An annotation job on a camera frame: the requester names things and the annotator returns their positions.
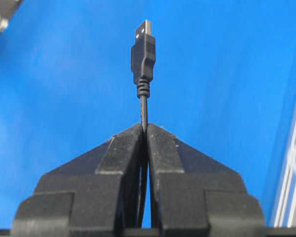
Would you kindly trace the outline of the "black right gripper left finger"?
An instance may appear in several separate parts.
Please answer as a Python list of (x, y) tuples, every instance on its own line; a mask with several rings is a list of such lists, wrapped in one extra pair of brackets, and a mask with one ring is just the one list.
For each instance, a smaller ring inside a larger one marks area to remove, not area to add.
[(14, 237), (114, 237), (138, 227), (143, 131), (135, 125), (44, 174), (14, 218)]

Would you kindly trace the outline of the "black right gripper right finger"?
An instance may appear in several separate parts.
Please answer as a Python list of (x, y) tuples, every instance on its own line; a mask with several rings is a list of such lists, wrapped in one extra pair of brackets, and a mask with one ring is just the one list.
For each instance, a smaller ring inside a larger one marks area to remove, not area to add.
[(264, 218), (241, 176), (149, 124), (151, 224), (163, 237), (262, 237)]

